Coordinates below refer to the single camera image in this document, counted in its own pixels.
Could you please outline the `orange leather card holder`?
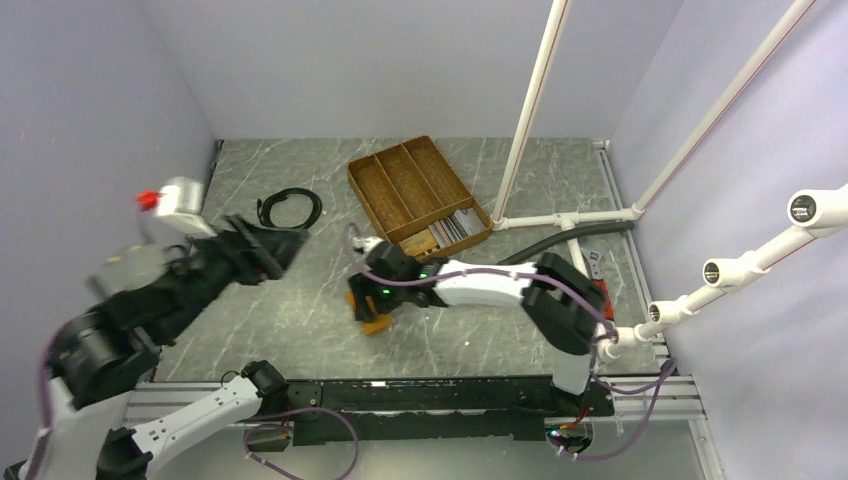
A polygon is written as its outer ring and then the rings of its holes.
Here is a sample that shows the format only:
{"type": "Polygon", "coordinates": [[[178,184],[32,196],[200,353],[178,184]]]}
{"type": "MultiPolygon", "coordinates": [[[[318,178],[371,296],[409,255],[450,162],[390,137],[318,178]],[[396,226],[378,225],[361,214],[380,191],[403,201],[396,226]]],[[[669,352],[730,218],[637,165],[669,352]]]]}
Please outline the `orange leather card holder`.
{"type": "Polygon", "coordinates": [[[354,319],[360,323],[366,336],[373,336],[387,331],[393,323],[390,314],[377,311],[376,304],[371,296],[357,295],[352,290],[346,293],[348,305],[354,314],[354,319]]]}

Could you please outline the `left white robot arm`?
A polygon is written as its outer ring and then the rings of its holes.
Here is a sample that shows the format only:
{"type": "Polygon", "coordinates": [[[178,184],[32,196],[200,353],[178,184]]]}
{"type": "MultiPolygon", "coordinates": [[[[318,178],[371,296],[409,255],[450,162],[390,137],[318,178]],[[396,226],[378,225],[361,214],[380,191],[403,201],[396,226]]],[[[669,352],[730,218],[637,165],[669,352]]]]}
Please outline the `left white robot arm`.
{"type": "Polygon", "coordinates": [[[231,284],[281,278],[307,241],[305,229],[263,228],[239,215],[166,260],[140,287],[116,292],[65,323],[38,367],[42,424],[29,457],[7,479],[146,479],[232,423],[279,417],[289,402],[284,376],[248,363],[210,395],[147,425],[123,425],[141,379],[231,284]]]}

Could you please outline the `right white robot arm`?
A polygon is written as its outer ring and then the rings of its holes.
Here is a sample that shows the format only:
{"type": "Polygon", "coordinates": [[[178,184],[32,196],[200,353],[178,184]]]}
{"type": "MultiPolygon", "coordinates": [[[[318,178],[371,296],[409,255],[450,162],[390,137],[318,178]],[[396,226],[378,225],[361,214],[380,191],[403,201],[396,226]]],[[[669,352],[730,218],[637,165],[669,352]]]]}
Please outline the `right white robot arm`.
{"type": "Polygon", "coordinates": [[[353,310],[363,325],[375,325],[405,303],[520,309],[559,353],[550,391],[555,409],[574,415],[588,404],[594,348],[616,330],[603,314],[603,290],[568,261],[545,253],[516,265],[421,262],[386,240],[358,234],[347,246],[358,269],[349,279],[353,310]]]}

